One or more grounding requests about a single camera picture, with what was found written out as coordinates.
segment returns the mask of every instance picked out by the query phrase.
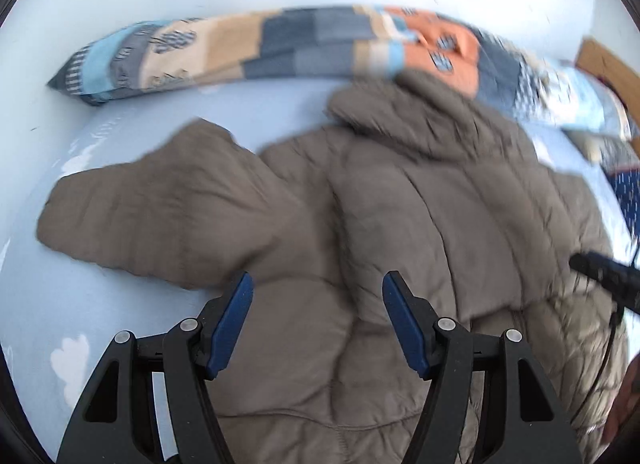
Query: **bed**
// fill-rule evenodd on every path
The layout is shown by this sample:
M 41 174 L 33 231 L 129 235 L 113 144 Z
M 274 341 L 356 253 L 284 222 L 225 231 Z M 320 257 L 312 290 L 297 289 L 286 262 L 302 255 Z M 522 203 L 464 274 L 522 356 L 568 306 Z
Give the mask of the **bed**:
M 122 329 L 136 336 L 165 332 L 196 315 L 210 298 L 207 290 L 187 291 L 104 269 L 41 245 L 36 220 L 56 181 L 135 160 L 196 116 L 228 128 L 241 146 L 257 152 L 270 142 L 327 124 L 326 99 L 344 83 L 338 78 L 254 80 L 110 102 L 42 177 L 0 251 L 0 341 L 20 402 L 52 458 L 111 337 Z M 537 123 L 523 126 L 541 162 L 584 177 L 598 201 L 615 257 L 628 260 L 630 235 L 602 170 L 585 161 L 562 131 Z M 175 443 L 161 374 L 154 375 L 154 389 L 168 457 Z

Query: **brown puffer jacket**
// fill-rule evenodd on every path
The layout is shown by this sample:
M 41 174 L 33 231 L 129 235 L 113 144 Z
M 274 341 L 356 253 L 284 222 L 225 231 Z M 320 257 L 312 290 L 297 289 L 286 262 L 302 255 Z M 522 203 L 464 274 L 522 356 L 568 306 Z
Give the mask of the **brown puffer jacket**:
M 260 157 L 196 121 L 141 160 L 65 177 L 38 238 L 70 256 L 209 287 L 240 269 L 255 297 L 210 385 L 238 464 L 399 463 L 429 383 L 409 369 L 382 303 L 397 269 L 473 332 L 516 327 L 575 411 L 612 304 L 568 268 L 609 253 L 582 179 L 537 162 L 526 134 L 425 73 L 334 95 L 341 125 Z M 625 366 L 624 332 L 576 420 L 590 460 Z M 470 459 L 474 377 L 459 460 Z

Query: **metal pivot screw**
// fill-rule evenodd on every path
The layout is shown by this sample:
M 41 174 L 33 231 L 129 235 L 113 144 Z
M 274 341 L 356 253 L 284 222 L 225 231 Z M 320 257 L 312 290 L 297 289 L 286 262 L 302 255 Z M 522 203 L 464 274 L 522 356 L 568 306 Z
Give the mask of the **metal pivot screw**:
M 440 318 L 438 320 L 438 327 L 442 330 L 453 330 L 456 328 L 456 322 L 451 318 Z
M 127 341 L 129 341 L 129 338 L 131 338 L 131 334 L 129 333 L 129 331 L 121 330 L 115 335 L 113 340 L 116 343 L 126 343 Z
M 509 329 L 507 330 L 507 339 L 509 341 L 513 341 L 514 343 L 518 343 L 522 341 L 522 334 L 520 334 L 519 330 Z
M 184 330 L 185 332 L 195 330 L 197 327 L 198 327 L 198 320 L 193 318 L 184 319 L 180 323 L 180 329 Z

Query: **patterned pillowcase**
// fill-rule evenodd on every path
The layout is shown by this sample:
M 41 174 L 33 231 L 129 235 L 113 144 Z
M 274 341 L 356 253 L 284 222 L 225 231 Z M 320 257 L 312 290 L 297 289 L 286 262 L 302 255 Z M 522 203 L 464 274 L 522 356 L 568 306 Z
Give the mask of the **patterned pillowcase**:
M 532 77 L 535 85 L 533 99 L 537 102 L 526 116 L 528 120 L 625 140 L 635 137 L 633 119 L 606 81 L 565 61 L 541 59 L 528 53 L 524 53 L 524 58 L 527 76 Z
M 586 160 L 601 165 L 605 173 L 640 169 L 640 158 L 626 140 L 583 130 L 565 130 L 564 133 Z

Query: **black cable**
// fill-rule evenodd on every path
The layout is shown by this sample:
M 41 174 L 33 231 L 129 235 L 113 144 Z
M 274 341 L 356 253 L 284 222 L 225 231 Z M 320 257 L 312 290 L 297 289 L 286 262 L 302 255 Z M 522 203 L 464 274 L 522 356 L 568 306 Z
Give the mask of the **black cable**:
M 622 317 L 624 312 L 625 312 L 625 308 L 622 306 L 618 306 L 618 308 L 613 312 L 613 314 L 611 314 L 611 318 L 609 320 L 611 333 L 609 334 L 609 341 L 607 342 L 607 348 L 604 352 L 602 364 L 600 365 L 600 369 L 598 370 L 598 373 L 596 374 L 596 378 L 593 380 L 593 384 L 591 385 L 591 388 L 589 388 L 587 395 L 584 396 L 584 399 L 580 403 L 580 406 L 578 406 L 578 409 L 575 411 L 574 416 L 571 418 L 571 424 L 573 424 L 574 420 L 578 417 L 578 415 L 580 415 L 580 412 L 584 408 L 584 405 L 587 404 L 587 401 L 589 399 L 591 399 L 591 396 L 595 392 L 596 386 L 598 386 L 598 382 L 602 377 L 604 368 L 607 366 L 607 363 L 609 362 L 609 357 L 611 356 L 611 349 L 613 347 L 613 339 L 616 337 L 616 330 L 618 329 L 618 325 L 620 325 L 620 323 L 622 322 Z

